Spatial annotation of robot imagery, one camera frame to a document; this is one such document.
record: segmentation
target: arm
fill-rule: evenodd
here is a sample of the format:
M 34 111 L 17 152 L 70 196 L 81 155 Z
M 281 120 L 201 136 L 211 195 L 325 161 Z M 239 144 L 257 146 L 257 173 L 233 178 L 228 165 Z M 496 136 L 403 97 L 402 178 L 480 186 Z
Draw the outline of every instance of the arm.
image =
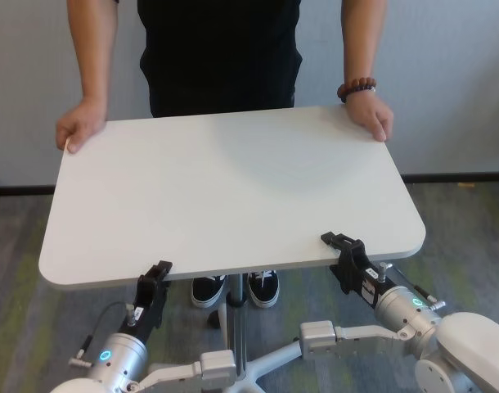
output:
M 344 80 L 372 76 L 375 53 L 384 24 L 387 0 L 343 0 L 340 21 L 344 40 Z M 348 96 L 353 121 L 383 142 L 391 136 L 393 113 L 371 91 Z
M 106 121 L 110 66 L 117 30 L 113 0 L 67 0 L 68 17 L 83 90 L 82 101 L 56 126 L 56 144 L 75 153 Z

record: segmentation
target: cable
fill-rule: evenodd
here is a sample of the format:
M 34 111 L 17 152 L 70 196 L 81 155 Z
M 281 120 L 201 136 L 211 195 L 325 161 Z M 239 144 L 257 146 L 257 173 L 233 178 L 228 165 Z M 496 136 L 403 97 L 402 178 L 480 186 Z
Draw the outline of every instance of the cable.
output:
M 431 308 L 433 310 L 436 309 L 441 309 L 446 305 L 445 302 L 443 301 L 438 301 L 437 298 L 433 295 L 431 295 L 429 292 L 427 292 L 424 288 L 419 287 L 418 285 L 415 285 L 411 280 L 402 272 L 401 269 L 399 269 L 395 264 L 393 265 L 393 268 L 397 271 L 398 274 L 401 275 L 401 277 L 408 283 L 410 284 L 417 292 L 419 292 L 431 305 Z
M 402 272 L 402 270 L 401 270 L 401 269 L 399 269 L 399 268 L 398 268 L 395 264 L 393 264 L 393 268 L 397 271 L 397 273 L 398 273 L 398 274 L 400 274 L 400 275 L 401 275 L 401 277 L 402 277 L 402 278 L 404 278 L 404 280 L 405 280 L 408 284 L 410 284 L 412 287 L 415 287 L 415 284 L 414 284 L 413 282 L 411 282 L 411 280 L 407 277 L 407 275 L 406 275 L 406 274 L 404 274 L 404 273 Z
M 102 318 L 104 315 L 111 309 L 111 307 L 114 307 L 116 305 L 123 305 L 126 311 L 128 312 L 128 306 L 129 304 L 126 303 L 125 301 L 114 301 L 112 303 L 109 303 L 104 309 L 102 309 L 101 313 L 99 314 L 97 321 L 95 322 L 95 326 L 93 327 L 93 330 L 91 334 L 88 334 L 86 336 L 86 339 L 84 340 L 84 343 L 80 346 L 80 350 L 77 353 L 77 355 L 70 360 L 70 364 L 78 366 L 78 367 L 87 367 L 87 365 L 80 366 L 79 361 L 82 359 L 83 355 L 88 351 L 88 348 L 90 344 L 92 343 L 93 337 L 95 336 L 95 333 L 97 332 L 97 329 L 99 328 L 99 325 L 101 324 Z
M 97 329 L 99 328 L 99 325 L 101 324 L 102 317 L 111 309 L 111 307 L 114 307 L 116 305 L 123 305 L 124 309 L 127 308 L 128 303 L 125 301 L 114 301 L 112 303 L 109 303 L 104 309 L 102 309 L 101 314 L 97 318 L 97 321 L 95 322 L 95 326 L 93 327 L 92 334 L 90 336 L 95 336 L 95 333 L 97 332 Z

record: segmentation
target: wall baseboard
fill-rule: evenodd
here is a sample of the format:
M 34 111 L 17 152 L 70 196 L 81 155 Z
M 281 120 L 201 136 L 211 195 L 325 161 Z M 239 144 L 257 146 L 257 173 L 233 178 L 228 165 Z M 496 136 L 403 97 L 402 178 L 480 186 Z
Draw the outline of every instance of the wall baseboard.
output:
M 401 174 L 401 177 L 405 184 L 499 182 L 499 172 L 473 172 L 469 174 Z
M 470 174 L 402 174 L 406 184 L 414 183 L 481 183 L 499 182 L 499 172 L 473 172 Z M 0 187 L 0 197 L 25 195 L 51 195 L 55 186 Z
M 54 192 L 55 186 L 0 187 L 0 197 L 51 195 Z

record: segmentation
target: beaded bracelet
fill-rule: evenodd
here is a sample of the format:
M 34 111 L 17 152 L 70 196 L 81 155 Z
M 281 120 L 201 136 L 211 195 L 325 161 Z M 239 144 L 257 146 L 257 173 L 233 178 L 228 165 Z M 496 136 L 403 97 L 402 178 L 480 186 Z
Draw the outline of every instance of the beaded bracelet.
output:
M 354 79 L 351 82 L 341 84 L 337 90 L 337 97 L 345 104 L 349 94 L 361 92 L 362 90 L 375 91 L 377 81 L 374 78 Z

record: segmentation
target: shoelace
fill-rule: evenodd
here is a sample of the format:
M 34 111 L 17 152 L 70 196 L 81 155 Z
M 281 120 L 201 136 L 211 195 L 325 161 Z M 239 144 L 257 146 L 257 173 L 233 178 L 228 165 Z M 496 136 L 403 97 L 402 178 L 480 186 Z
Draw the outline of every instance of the shoelace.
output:
M 206 278 L 209 278 L 212 281 L 217 281 L 217 277 L 220 279 L 220 281 L 222 281 L 224 278 L 226 278 L 226 276 L 208 276 Z
M 260 280 L 261 288 L 264 288 L 264 280 L 272 276 L 273 270 L 263 270 L 262 272 L 255 273 L 255 278 Z

